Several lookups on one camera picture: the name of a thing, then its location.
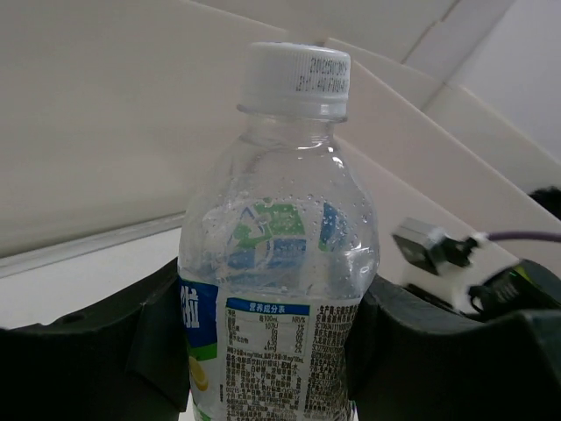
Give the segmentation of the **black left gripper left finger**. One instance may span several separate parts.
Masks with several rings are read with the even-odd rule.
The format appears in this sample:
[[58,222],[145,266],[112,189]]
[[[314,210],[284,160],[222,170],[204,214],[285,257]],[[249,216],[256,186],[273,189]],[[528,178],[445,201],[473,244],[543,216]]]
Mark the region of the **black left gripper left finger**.
[[176,260],[49,325],[1,330],[3,420],[176,420],[188,395]]

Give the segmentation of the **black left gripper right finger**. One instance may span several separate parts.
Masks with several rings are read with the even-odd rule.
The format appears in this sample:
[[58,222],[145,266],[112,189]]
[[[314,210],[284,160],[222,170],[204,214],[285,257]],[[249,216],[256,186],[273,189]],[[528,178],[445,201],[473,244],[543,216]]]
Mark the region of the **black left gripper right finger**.
[[480,323],[376,277],[345,352],[349,396],[362,420],[560,417],[556,310]]

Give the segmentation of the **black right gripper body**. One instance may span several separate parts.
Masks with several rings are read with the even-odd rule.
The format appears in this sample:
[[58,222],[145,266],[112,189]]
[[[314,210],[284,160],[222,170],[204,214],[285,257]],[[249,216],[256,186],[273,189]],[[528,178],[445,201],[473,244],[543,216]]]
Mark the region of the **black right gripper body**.
[[560,278],[532,260],[520,260],[484,283],[470,286],[468,297],[478,314],[559,310]]

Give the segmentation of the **clear bottle blue yellow label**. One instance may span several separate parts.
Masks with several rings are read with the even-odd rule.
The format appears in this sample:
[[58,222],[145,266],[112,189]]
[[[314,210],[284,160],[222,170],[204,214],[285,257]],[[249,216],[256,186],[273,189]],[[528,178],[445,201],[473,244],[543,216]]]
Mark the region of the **clear bottle blue yellow label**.
[[249,47],[243,131],[188,200],[178,253],[197,420],[352,420],[345,342],[380,262],[334,137],[351,58]]

